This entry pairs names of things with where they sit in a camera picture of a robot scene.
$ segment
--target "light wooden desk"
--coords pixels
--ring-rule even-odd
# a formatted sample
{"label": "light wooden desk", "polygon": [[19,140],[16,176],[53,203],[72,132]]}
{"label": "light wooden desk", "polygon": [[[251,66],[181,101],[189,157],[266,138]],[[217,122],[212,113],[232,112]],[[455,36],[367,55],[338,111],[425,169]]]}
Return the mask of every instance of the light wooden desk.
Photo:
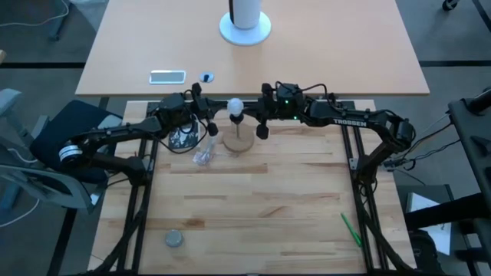
{"label": "light wooden desk", "polygon": [[[146,101],[128,102],[124,120],[140,122],[146,107]],[[359,100],[356,107],[374,109],[374,102]],[[257,125],[250,117],[244,122]],[[216,123],[226,131],[230,126],[226,112],[217,114]],[[358,228],[341,128],[310,128],[293,120],[271,121],[269,126],[269,139],[256,139],[241,156],[218,143],[208,167],[193,163],[195,151],[175,155],[159,147],[141,274],[365,271],[361,249],[340,216],[343,212]],[[371,130],[361,132],[369,153],[380,140]],[[132,156],[139,145],[137,140],[120,143],[117,155]],[[375,199],[382,232],[402,259],[414,266],[394,178],[388,172],[379,172],[377,178]],[[105,258],[121,237],[129,194],[128,182],[106,191],[93,256]],[[173,228],[183,233],[180,248],[165,244],[164,236]],[[133,247],[131,243],[129,265]],[[89,268],[101,263],[95,257]]]}
{"label": "light wooden desk", "polygon": [[[349,95],[425,95],[427,83],[394,0],[264,0],[272,32],[238,47],[219,33],[226,0],[110,1],[76,94],[161,96],[204,71],[205,94],[253,95],[275,81]],[[185,70],[183,85],[149,85],[152,70]]]}

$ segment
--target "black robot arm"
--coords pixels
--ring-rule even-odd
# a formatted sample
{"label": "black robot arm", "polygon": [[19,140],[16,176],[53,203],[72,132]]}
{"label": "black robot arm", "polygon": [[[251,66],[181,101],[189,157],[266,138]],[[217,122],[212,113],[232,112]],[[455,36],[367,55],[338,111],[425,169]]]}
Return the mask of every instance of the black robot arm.
{"label": "black robot arm", "polygon": [[259,121],[256,135],[261,139],[268,138],[268,120],[299,120],[310,127],[335,124],[371,129],[382,142],[370,155],[360,156],[356,162],[356,179],[363,184],[373,183],[378,166],[390,155],[409,149],[416,136],[409,121],[392,111],[355,110],[336,102],[327,91],[325,101],[305,96],[304,91],[296,84],[280,83],[276,88],[263,84],[262,97],[257,103],[246,104],[243,111]]}
{"label": "black robot arm", "polygon": [[[186,100],[190,92],[192,100]],[[207,122],[206,130],[211,136],[218,133],[212,122],[215,113],[223,108],[224,102],[216,102],[201,97],[201,87],[194,84],[192,90],[174,93],[159,102],[158,108],[140,123],[126,123],[123,126],[90,130],[70,138],[59,152],[65,169],[98,167],[122,172],[128,176],[132,185],[140,185],[146,178],[147,168],[141,158],[132,156],[120,158],[99,153],[105,145],[129,140],[161,140],[170,131],[192,123],[195,119]]]}
{"label": "black robot arm", "polygon": [[[259,121],[256,135],[261,139],[268,138],[268,120],[299,120],[310,127],[336,124],[371,129],[382,139],[382,143],[370,155],[360,156],[358,159],[354,171],[357,180],[363,184],[373,183],[377,167],[390,155],[408,149],[416,136],[408,120],[389,110],[355,110],[336,102],[334,96],[320,101],[304,95],[304,91],[296,84],[280,83],[276,88],[263,84],[262,97],[255,102],[246,102],[243,110],[245,115]],[[191,93],[192,100],[186,100],[186,92]],[[192,89],[186,92],[164,98],[150,117],[140,123],[91,130],[72,137],[60,150],[62,163],[74,168],[96,166],[121,171],[130,181],[133,179],[132,184],[139,182],[137,179],[144,178],[146,172],[141,159],[105,156],[97,150],[103,145],[128,140],[161,140],[171,130],[192,123],[196,118],[206,120],[207,131],[211,136],[215,136],[218,129],[212,119],[218,110],[226,107],[226,101],[201,97],[199,84],[194,84]]]}

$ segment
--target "green pen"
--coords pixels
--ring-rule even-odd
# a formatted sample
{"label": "green pen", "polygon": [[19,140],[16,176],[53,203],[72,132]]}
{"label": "green pen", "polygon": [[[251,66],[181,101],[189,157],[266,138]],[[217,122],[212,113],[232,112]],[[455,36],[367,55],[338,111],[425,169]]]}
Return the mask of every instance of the green pen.
{"label": "green pen", "polygon": [[351,226],[350,222],[348,221],[348,219],[344,216],[343,213],[341,213],[341,217],[343,218],[344,220],[344,223],[346,224],[346,226],[348,227],[348,229],[350,230],[350,233],[351,235],[353,236],[354,238],[354,241],[356,242],[356,244],[358,245],[359,248],[361,248],[361,238],[360,236],[358,235],[357,232],[354,231],[353,229],[353,226]]}

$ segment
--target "desk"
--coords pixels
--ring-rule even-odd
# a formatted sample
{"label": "desk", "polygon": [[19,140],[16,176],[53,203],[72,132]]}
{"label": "desk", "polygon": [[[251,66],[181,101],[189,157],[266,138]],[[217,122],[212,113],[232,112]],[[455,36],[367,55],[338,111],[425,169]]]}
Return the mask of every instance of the desk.
{"label": "desk", "polygon": [[[374,109],[374,102],[359,100],[356,108]],[[146,110],[146,101],[128,102],[124,120],[140,122]],[[216,123],[221,130],[230,126],[225,111],[217,113]],[[257,125],[250,117],[244,123]],[[310,128],[294,120],[271,121],[269,128],[269,138],[256,139],[241,156],[219,142],[208,167],[193,163],[194,151],[175,155],[159,147],[139,273],[365,271],[362,251],[340,216],[343,212],[357,228],[341,128]],[[369,153],[380,140],[371,130],[361,133]],[[138,140],[119,143],[116,154],[132,156],[139,145]],[[382,232],[402,259],[415,266],[394,178],[388,172],[377,178]],[[101,263],[97,258],[104,259],[122,235],[130,190],[122,182],[106,191],[89,269]],[[180,248],[165,245],[164,235],[172,228],[183,233]]]}
{"label": "desk", "polygon": [[[79,82],[78,96],[260,94],[275,81],[325,83],[348,95],[425,95],[420,65],[394,0],[264,0],[272,21],[263,43],[238,47],[219,33],[226,0],[110,1]],[[149,85],[152,70],[185,70],[183,85]]]}

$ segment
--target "smartphone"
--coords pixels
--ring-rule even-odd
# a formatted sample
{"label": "smartphone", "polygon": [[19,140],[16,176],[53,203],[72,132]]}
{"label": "smartphone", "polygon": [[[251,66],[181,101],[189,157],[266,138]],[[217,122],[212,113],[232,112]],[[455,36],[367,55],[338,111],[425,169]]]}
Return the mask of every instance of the smartphone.
{"label": "smartphone", "polygon": [[150,84],[184,84],[185,71],[153,70],[150,72]]}

